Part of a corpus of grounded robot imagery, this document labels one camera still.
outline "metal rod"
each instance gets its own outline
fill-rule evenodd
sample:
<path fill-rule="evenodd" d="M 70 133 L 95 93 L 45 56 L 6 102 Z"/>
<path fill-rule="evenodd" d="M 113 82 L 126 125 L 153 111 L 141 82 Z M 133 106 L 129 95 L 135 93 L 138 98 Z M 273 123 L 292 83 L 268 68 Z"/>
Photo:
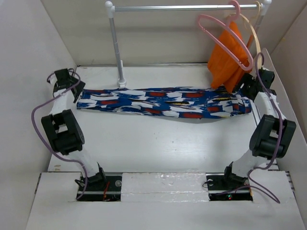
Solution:
<path fill-rule="evenodd" d="M 257 4 L 240 5 L 243 10 L 257 9 Z M 196 6 L 115 6 L 115 12 L 141 12 L 141 11 L 214 11 L 234 10 L 234 5 L 196 5 Z"/>
<path fill-rule="evenodd" d="M 116 63 L 117 63 L 118 74 L 119 74 L 119 82 L 123 82 L 124 81 L 124 75 L 123 75 L 123 68 L 121 66 L 121 61 L 120 61 L 120 54 L 119 54 L 119 47 L 118 47 L 117 38 L 116 38 L 114 18 L 109 18 L 109 20 L 110 20 L 113 46 L 114 46 Z"/>

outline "vertical metal pole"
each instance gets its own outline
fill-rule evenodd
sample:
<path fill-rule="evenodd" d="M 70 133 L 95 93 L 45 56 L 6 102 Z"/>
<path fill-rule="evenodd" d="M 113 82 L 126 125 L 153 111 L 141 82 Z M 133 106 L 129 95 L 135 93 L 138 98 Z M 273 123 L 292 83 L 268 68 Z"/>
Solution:
<path fill-rule="evenodd" d="M 266 12 L 268 11 L 268 8 L 270 6 L 270 4 L 272 3 L 272 0 L 264 0 L 263 3 L 262 3 L 262 6 L 261 6 L 261 11 L 260 11 L 260 15 L 255 23 L 255 26 L 254 26 L 254 29 L 256 31 L 256 33 L 258 33 L 258 30 L 260 28 L 260 25 L 262 23 L 262 19 L 263 17 L 265 16 Z M 254 36 L 251 35 L 249 37 L 249 40 L 248 40 L 248 43 L 247 43 L 247 48 L 250 47 L 250 45 L 253 43 L 254 41 Z"/>
<path fill-rule="evenodd" d="M 115 30 L 115 24 L 114 24 L 114 11 L 115 7 L 113 6 L 113 3 L 110 1 L 106 2 L 106 9 L 107 9 L 107 14 L 109 17 L 110 21 L 110 27 L 111 27 L 111 33 L 112 33 L 112 39 L 113 39 L 113 46 L 114 46 L 114 52 L 115 52 L 115 57 L 116 57 L 116 64 L 118 68 L 118 85 L 119 87 L 124 87 L 126 86 L 126 80 L 124 79 L 124 74 L 123 74 L 123 66 L 122 62 L 120 59 L 120 54 L 119 54 L 119 47 L 117 43 L 117 37 L 116 37 L 116 30 Z"/>

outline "horizontal metal bar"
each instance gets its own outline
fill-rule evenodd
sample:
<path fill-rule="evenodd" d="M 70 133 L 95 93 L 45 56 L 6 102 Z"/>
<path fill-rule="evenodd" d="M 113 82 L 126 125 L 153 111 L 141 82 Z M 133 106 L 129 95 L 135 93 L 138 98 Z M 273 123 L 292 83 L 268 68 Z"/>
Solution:
<path fill-rule="evenodd" d="M 257 4 L 240 5 L 243 10 L 257 9 Z M 234 10 L 234 5 L 196 5 L 196 6 L 115 6 L 115 12 L 141 12 L 141 11 L 215 11 Z"/>

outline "pink hanger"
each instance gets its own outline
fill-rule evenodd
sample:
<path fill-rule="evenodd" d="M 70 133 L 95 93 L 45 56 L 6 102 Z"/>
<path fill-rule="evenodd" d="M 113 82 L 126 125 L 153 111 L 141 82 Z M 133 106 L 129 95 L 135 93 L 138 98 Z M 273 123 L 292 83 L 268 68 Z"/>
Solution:
<path fill-rule="evenodd" d="M 241 13 L 241 9 L 240 9 L 240 5 L 239 3 L 236 1 L 236 0 L 231 0 L 229 2 L 230 5 L 234 5 L 235 6 L 235 9 L 236 9 L 236 14 L 232 15 L 232 16 L 229 16 L 228 19 L 227 19 L 227 22 L 226 24 L 224 24 L 222 21 L 214 18 L 214 17 L 211 17 L 209 15 L 206 15 L 206 14 L 201 14 L 198 16 L 197 18 L 197 22 L 198 22 L 198 25 L 199 27 L 201 28 L 202 31 L 204 31 L 207 35 L 209 35 L 210 38 L 213 39 L 213 41 L 218 44 L 224 51 L 226 51 L 226 53 L 229 54 L 229 56 L 235 60 L 235 62 L 245 71 L 248 71 L 248 70 L 251 70 L 253 68 L 253 57 L 252 55 L 250 54 L 248 48 L 246 47 L 246 45 L 244 44 L 244 42 L 239 38 L 238 35 L 236 35 L 236 33 L 231 30 L 229 28 L 229 25 L 232 21 L 236 20 L 239 16 L 240 16 L 240 13 Z M 241 45 L 241 47 L 244 49 L 244 51 L 246 52 L 246 54 L 248 55 L 248 62 L 249 62 L 249 66 L 245 66 L 242 64 L 242 62 L 240 62 L 240 60 L 223 44 L 221 43 L 216 37 L 214 37 L 208 30 L 206 30 L 202 25 L 201 25 L 201 19 L 202 18 L 205 18 L 205 19 L 209 19 L 213 22 L 216 22 L 218 23 L 220 26 L 222 26 L 226 31 L 228 31 L 234 38 L 235 40 Z"/>

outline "folded cloth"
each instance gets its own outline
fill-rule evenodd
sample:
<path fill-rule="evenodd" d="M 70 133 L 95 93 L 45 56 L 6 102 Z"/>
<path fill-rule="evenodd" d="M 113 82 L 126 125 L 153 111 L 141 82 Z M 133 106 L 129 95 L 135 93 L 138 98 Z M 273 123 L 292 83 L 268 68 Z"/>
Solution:
<path fill-rule="evenodd" d="M 83 90 L 77 109 L 199 119 L 248 114 L 251 104 L 247 97 L 228 93 L 225 87 L 122 88 Z"/>
<path fill-rule="evenodd" d="M 232 29 L 242 40 L 242 35 L 236 25 L 231 22 L 229 28 Z M 248 66 L 248 56 L 241 45 L 226 30 L 222 32 L 219 41 L 223 43 L 245 66 Z M 219 45 L 215 45 L 211 57 L 208 61 L 208 69 L 213 75 L 211 87 L 217 89 L 224 84 L 228 92 L 232 92 L 234 87 L 243 77 L 244 71 Z"/>

